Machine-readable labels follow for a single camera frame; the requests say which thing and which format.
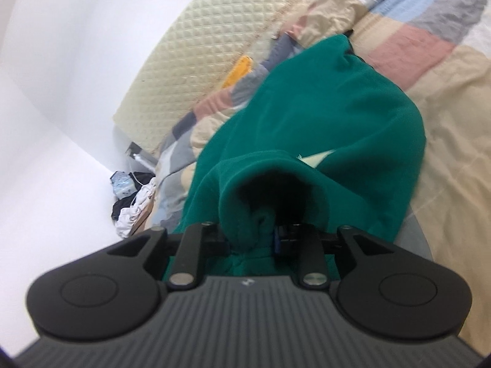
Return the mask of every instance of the green fleece cloth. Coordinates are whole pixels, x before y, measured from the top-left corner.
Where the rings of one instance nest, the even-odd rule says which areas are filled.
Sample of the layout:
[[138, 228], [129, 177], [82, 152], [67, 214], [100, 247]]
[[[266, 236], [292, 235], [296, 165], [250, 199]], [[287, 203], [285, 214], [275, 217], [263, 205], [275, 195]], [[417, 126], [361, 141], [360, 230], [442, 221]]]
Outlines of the green fleece cloth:
[[394, 240], [423, 158], [423, 123], [349, 50], [333, 36], [278, 65], [204, 148], [176, 231], [220, 223], [232, 255], [213, 259], [209, 274], [289, 272], [272, 257], [276, 224], [347, 224]]

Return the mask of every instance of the metal rivet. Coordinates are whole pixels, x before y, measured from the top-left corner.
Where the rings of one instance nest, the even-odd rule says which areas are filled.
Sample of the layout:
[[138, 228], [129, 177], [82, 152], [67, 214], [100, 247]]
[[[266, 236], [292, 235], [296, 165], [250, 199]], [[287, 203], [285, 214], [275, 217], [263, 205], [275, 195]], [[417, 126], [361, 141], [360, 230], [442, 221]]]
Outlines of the metal rivet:
[[176, 286], [186, 286], [191, 284], [195, 278], [188, 272], [177, 272], [172, 274], [169, 278], [169, 282]]
[[304, 276], [303, 281], [307, 285], [320, 286], [324, 285], [327, 282], [327, 277], [320, 272], [311, 272]]

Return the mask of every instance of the gray fabric patch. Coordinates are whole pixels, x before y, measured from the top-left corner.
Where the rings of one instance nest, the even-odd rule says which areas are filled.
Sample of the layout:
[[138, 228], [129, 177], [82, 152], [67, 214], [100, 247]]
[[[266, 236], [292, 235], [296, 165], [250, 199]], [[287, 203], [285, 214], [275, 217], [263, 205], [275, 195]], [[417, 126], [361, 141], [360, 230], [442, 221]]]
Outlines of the gray fabric patch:
[[262, 61], [261, 65], [271, 72], [276, 65], [288, 59], [293, 53], [296, 45], [298, 45], [298, 43], [295, 40], [286, 33], [283, 33], [275, 43], [267, 60]]
[[397, 234], [394, 244], [415, 255], [424, 257], [428, 260], [433, 260], [423, 230], [419, 226], [418, 220], [412, 213], [411, 208], [409, 208], [406, 214], [406, 218]]
[[424, 29], [450, 43], [460, 44], [469, 30], [479, 23], [488, 0], [435, 0], [409, 25]]
[[233, 105], [249, 102], [268, 75], [269, 71], [264, 66], [258, 65], [254, 71], [240, 79], [230, 93]]
[[160, 154], [162, 154], [162, 152], [164, 152], [168, 147], [170, 147], [175, 142], [176, 139], [172, 133], [166, 136], [166, 138], [164, 138], [162, 144], [160, 145]]
[[191, 163], [196, 162], [195, 154], [191, 148], [191, 133], [192, 128], [185, 132], [179, 140], [177, 140], [176, 147], [172, 151], [170, 157], [170, 173], [176, 173], [177, 171], [189, 166]]
[[190, 130], [196, 124], [196, 115], [193, 111], [187, 112], [187, 114], [176, 123], [172, 128], [172, 134], [174, 138], [178, 140], [186, 131]]

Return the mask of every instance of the pink fabric patch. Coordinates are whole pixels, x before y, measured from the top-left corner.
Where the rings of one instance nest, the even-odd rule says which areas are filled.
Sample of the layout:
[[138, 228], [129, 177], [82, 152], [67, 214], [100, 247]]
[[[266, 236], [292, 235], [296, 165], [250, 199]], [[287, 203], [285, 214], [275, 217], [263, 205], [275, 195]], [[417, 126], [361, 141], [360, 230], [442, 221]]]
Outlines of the pink fabric patch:
[[402, 90], [407, 90], [454, 48], [453, 43], [405, 24], [369, 53], [365, 61]]
[[205, 99], [198, 102], [194, 107], [193, 112], [196, 115], [196, 121], [200, 121], [206, 116], [216, 112], [231, 108], [233, 106], [230, 98], [231, 87], [224, 88], [220, 91], [208, 95]]
[[300, 34], [307, 26], [307, 14], [302, 15], [298, 21], [292, 26], [292, 28], [286, 32], [293, 40], [298, 40]]

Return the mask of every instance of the plaid blanket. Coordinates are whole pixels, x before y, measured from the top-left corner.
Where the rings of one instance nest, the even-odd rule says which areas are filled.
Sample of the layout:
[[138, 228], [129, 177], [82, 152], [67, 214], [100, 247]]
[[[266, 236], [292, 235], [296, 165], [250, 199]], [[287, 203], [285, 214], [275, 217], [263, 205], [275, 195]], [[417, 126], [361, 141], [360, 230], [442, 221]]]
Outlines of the plaid blanket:
[[427, 147], [406, 224], [436, 262], [461, 274], [473, 306], [461, 336], [491, 351], [491, 5], [489, 0], [317, 0], [288, 21], [268, 60], [214, 93], [164, 140], [149, 225], [175, 228], [195, 161], [269, 71], [323, 38], [354, 29], [355, 53], [416, 103]]

